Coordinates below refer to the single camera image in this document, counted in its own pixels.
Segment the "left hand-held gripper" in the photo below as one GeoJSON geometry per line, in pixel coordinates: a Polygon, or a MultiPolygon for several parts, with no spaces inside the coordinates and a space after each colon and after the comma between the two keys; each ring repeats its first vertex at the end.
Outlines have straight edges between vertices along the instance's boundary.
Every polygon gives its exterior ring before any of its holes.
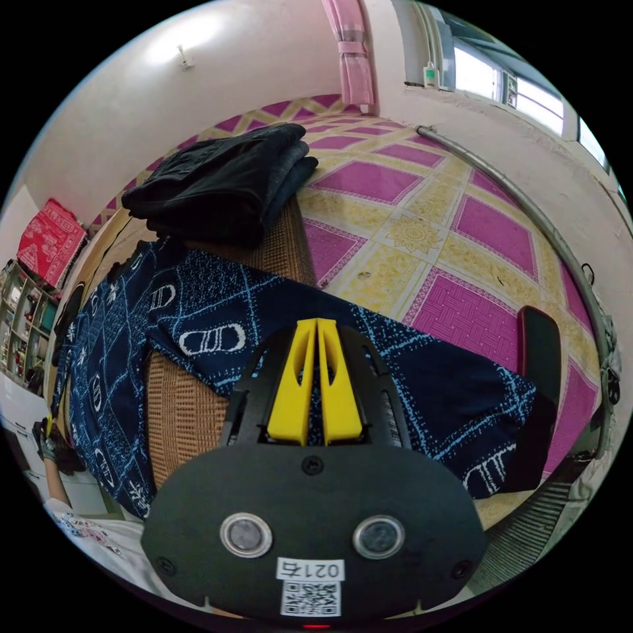
{"type": "Polygon", "coordinates": [[[56,464],[59,471],[65,475],[85,472],[84,464],[63,433],[59,430],[52,416],[47,416],[47,419],[36,421],[33,426],[32,434],[37,446],[37,454],[41,459],[40,440],[50,437],[56,444],[56,464]]]}

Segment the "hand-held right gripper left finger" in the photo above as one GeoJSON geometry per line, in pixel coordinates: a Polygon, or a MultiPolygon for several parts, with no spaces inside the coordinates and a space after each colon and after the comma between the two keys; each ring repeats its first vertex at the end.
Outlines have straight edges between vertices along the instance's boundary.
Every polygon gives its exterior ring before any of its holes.
{"type": "Polygon", "coordinates": [[[267,424],[277,443],[307,445],[315,366],[317,321],[297,321],[267,424]]]}

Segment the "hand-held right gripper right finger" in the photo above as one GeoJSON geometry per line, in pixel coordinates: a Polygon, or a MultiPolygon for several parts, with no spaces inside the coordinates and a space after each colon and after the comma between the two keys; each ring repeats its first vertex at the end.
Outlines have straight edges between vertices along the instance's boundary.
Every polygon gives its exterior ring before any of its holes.
{"type": "Polygon", "coordinates": [[[355,442],[363,425],[336,321],[318,319],[317,335],[324,443],[355,442]]]}

